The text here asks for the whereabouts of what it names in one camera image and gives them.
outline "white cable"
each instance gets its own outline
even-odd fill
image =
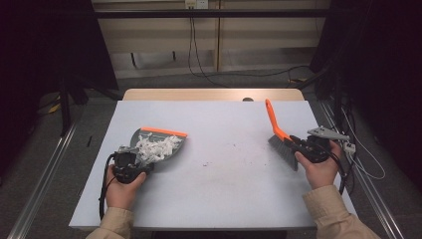
[[[362,166],[360,166],[360,164],[361,163],[357,163],[356,161],[354,161],[354,159],[353,159],[353,157],[351,156],[351,153],[349,154],[349,156],[350,156],[350,160],[352,160],[355,164],[356,164],[356,167],[358,168],[358,169],[360,169],[362,172],[364,172],[366,175],[368,175],[369,177],[372,177],[372,178],[374,178],[374,179],[383,179],[384,177],[385,177],[385,170],[384,170],[384,168],[382,167],[382,165],[381,165],[381,163],[376,159],[376,157],[363,145],[363,143],[361,143],[360,142],[360,140],[359,140],[359,138],[357,138],[357,136],[356,136],[356,134],[354,133],[354,131],[353,131],[353,128],[351,127],[351,125],[350,125],[350,122],[348,121],[348,118],[347,118],[347,114],[345,113],[345,111],[344,111],[344,109],[343,108],[341,108],[341,111],[343,112],[343,114],[344,114],[344,118],[345,118],[345,120],[347,121],[347,124],[348,124],[348,127],[350,128],[350,131],[351,131],[351,133],[353,133],[353,136],[354,136],[354,138],[356,139],[356,141],[367,151],[367,153],[369,153],[369,155],[375,160],[375,162],[379,165],[379,167],[381,168],[381,170],[382,170],[382,176],[380,176],[380,177],[377,177],[377,176],[374,176],[374,175],[372,175],[372,174],[370,174],[369,172],[367,172]]]

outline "orange handle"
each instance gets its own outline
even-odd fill
[[[289,135],[282,131],[282,129],[277,125],[276,116],[274,115],[273,106],[271,105],[270,100],[265,100],[265,106],[267,107],[268,117],[270,118],[271,125],[273,126],[274,134],[282,141],[284,141],[285,138],[290,139]]]
[[[142,127],[141,130],[162,132],[162,133],[167,133],[167,134],[176,135],[176,136],[184,136],[184,137],[187,136],[186,132],[171,131],[171,130],[156,128],[156,127]]]

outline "gray floor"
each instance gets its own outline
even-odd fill
[[[258,75],[277,73],[275,70],[257,70],[242,74]],[[291,72],[291,78],[303,78],[310,74],[306,69]],[[287,74],[265,78],[251,76],[225,75],[211,78],[212,81],[231,88],[284,88],[289,83]],[[130,88],[215,88],[204,78],[191,75],[151,76],[140,79],[120,79],[122,94]],[[313,88],[303,91],[310,102],[319,124],[326,124]],[[64,157],[53,175],[44,199],[37,208],[31,227],[26,232],[27,238],[84,238],[88,232],[70,228],[69,222],[79,200],[81,190],[90,174],[94,160],[100,149],[108,123],[115,108],[115,102],[94,91],[88,91],[89,103],[84,106],[72,105],[73,115],[82,114]],[[420,238],[422,234],[422,195],[409,179],[395,166],[389,153],[374,140],[374,135],[358,111],[353,112],[357,121],[357,132],[363,144],[380,160],[386,176],[381,180],[372,180],[382,195],[387,207],[397,220],[404,238]],[[60,112],[39,117],[32,135],[28,138],[21,155],[15,160],[9,173],[3,178],[0,188],[0,238],[6,238],[15,225],[22,209],[47,165],[50,156],[58,144],[61,132]],[[360,150],[359,157],[367,171],[379,175],[379,167],[371,157]],[[381,238],[388,235],[380,223],[375,210],[355,180],[352,202],[359,218],[373,229]],[[150,238],[151,232],[135,231],[134,238]],[[240,238],[279,238],[278,232],[239,233]],[[288,238],[315,238],[314,230],[288,231]]]

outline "human hand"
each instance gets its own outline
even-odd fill
[[[333,141],[329,141],[331,152],[336,156],[340,156],[341,148]],[[300,152],[295,152],[295,157],[298,162],[305,168],[308,182],[312,189],[333,185],[334,179],[338,171],[338,165],[332,158],[328,158],[324,162],[311,163]]]
[[[112,174],[113,168],[114,165],[110,165],[106,173],[106,181],[109,183],[105,195],[106,205],[108,207],[130,210],[136,195],[136,190],[142,185],[143,181],[145,181],[146,174],[143,172],[130,184],[124,184],[114,178],[114,175]]]

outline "sleeve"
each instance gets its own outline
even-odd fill
[[[305,194],[304,201],[316,223],[316,238],[379,238],[347,211],[334,185]]]
[[[93,231],[87,239],[128,239],[133,226],[133,213],[120,208],[109,207],[100,224],[100,228]]]

